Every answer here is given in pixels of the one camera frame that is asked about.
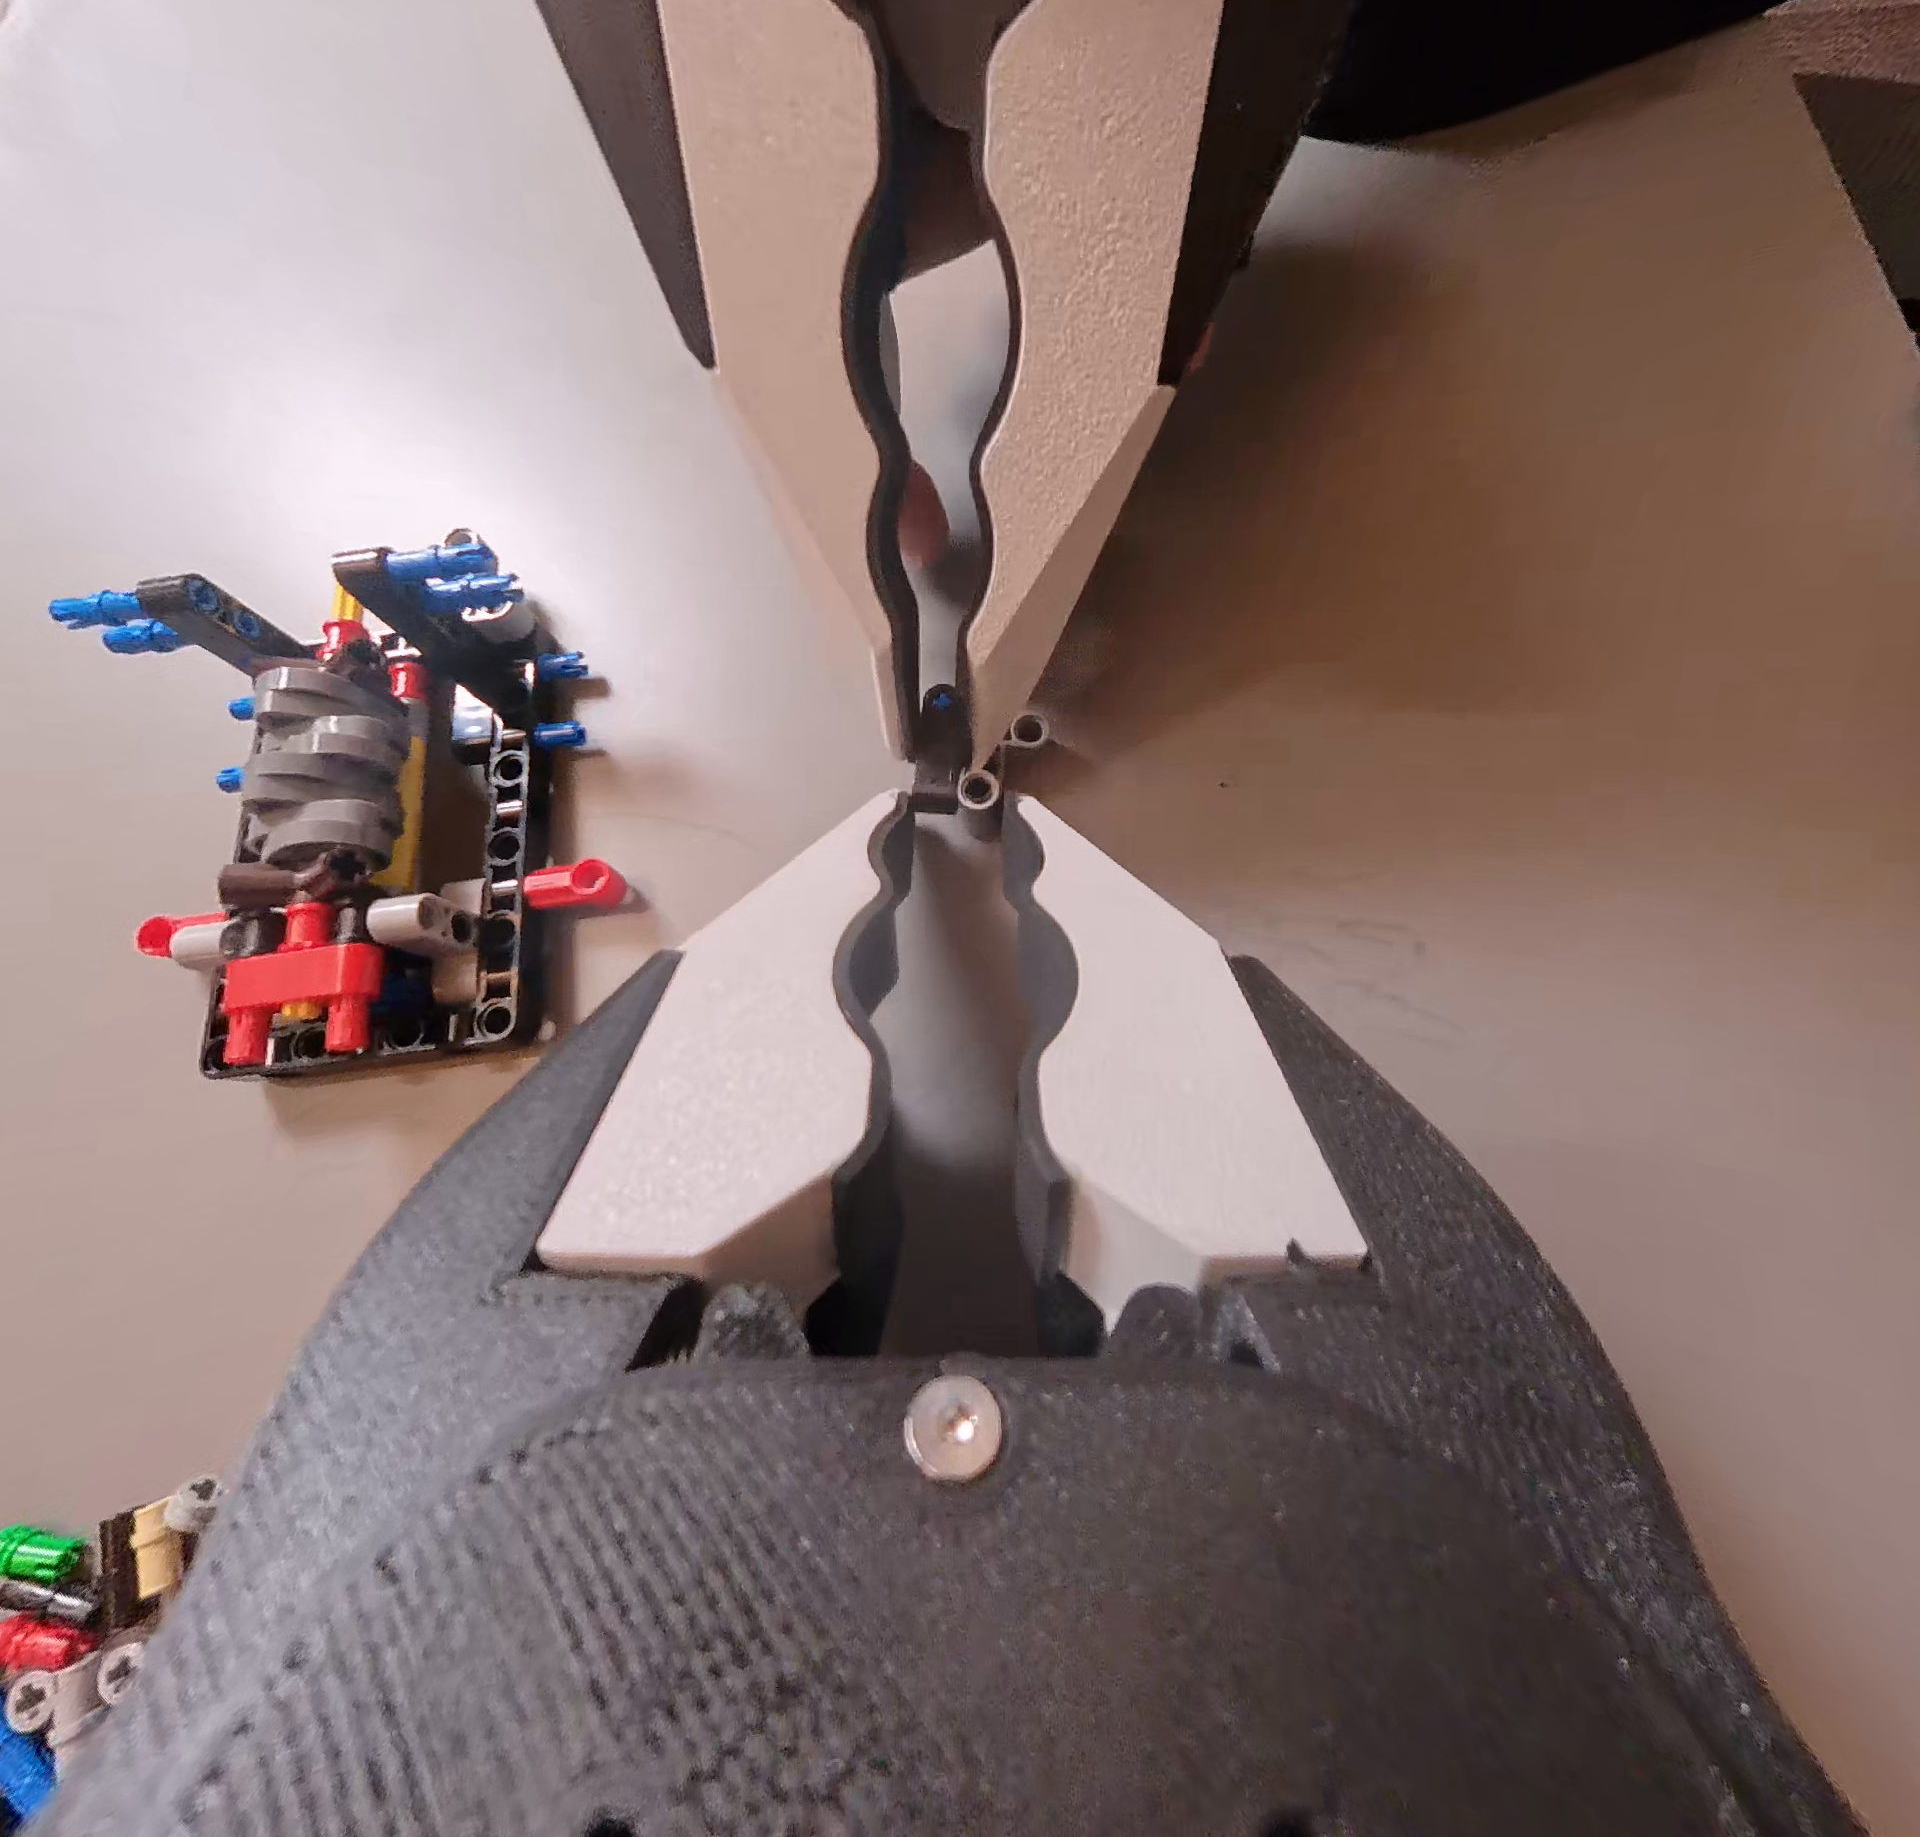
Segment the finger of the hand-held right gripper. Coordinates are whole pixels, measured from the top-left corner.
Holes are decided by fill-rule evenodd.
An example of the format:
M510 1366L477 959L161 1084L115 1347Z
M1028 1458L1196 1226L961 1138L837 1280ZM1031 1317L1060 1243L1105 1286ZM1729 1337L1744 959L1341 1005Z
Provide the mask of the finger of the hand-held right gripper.
M909 758L917 693L889 603L894 480L853 371L856 257L881 186L881 85L837 0L655 0L714 380L795 569L858 635L881 739Z
M1031 0L983 91L1011 294L976 457L973 758L1020 717L1173 405L1164 341L1226 0Z

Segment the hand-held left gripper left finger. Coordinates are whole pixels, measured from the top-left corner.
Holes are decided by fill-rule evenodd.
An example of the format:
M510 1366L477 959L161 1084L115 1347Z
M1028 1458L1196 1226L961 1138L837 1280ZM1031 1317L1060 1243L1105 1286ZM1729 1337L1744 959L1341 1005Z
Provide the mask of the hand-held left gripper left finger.
M679 952L539 1237L571 1276L782 1292L816 1348L880 1348L900 1266L894 1084L909 800L880 792Z

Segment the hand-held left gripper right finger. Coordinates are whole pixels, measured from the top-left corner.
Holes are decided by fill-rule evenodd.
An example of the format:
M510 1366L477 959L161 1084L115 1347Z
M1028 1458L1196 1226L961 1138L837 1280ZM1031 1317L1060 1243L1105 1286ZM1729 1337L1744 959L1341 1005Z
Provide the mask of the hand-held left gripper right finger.
M1218 940L1031 797L1002 811L1028 1038L1016 1217L1045 1348L1134 1297L1371 1246Z

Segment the person's right forearm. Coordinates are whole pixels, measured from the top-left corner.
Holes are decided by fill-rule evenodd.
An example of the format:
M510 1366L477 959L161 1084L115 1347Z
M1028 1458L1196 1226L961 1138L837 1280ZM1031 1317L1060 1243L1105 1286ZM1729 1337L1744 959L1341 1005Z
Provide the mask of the person's right forearm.
M1386 144L1618 72L1788 0L1355 0L1309 136Z

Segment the lego engine assembly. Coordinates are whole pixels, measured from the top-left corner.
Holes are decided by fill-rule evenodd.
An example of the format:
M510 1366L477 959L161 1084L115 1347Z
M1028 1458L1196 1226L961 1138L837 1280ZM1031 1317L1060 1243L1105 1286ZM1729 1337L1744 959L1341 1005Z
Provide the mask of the lego engine assembly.
M205 652L247 678L248 755L216 908L155 914L136 951L205 982L210 1084L344 1079L516 1057L550 1033L550 946L633 888L554 860L557 780L596 683L468 528L331 560L301 640L205 575L65 596L54 624L118 658Z

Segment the pile of loose lego pieces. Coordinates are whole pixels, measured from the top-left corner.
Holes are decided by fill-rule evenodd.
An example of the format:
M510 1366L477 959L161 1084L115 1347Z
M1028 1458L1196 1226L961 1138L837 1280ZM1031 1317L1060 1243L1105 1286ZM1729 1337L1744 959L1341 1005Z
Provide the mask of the pile of loose lego pieces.
M93 1535L4 1527L4 1832L54 1798L139 1681L226 1496L213 1473L111 1516Z

